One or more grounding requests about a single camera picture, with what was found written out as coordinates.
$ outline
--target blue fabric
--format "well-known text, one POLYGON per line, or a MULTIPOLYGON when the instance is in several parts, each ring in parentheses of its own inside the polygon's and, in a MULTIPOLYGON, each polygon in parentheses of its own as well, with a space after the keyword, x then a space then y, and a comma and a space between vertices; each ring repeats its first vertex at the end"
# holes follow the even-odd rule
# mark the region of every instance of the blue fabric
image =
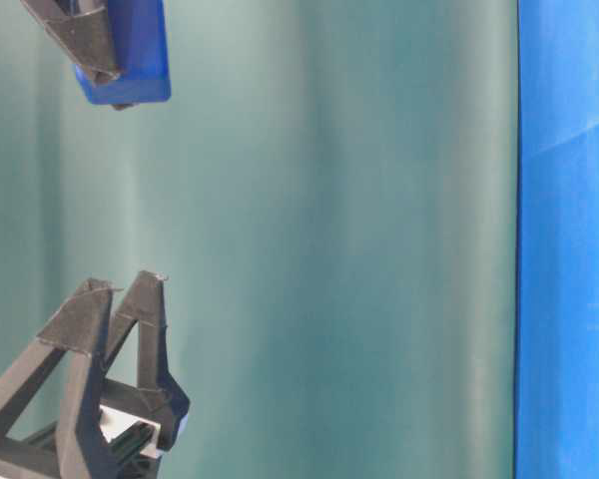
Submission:
POLYGON ((94 87, 79 67, 78 81, 97 105, 165 102, 171 97, 169 58, 162 0, 109 0, 118 64, 125 72, 94 87))
POLYGON ((519 479, 599 479, 599 0, 520 0, 519 479))

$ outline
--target green backdrop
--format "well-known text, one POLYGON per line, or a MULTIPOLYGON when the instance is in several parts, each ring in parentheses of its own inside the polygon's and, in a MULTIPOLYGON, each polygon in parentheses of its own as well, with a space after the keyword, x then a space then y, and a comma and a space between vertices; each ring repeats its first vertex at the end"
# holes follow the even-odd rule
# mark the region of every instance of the green backdrop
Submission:
POLYGON ((115 113, 0 1, 0 372, 148 268, 163 477, 511 478, 516 2, 166 3, 173 100, 115 113))

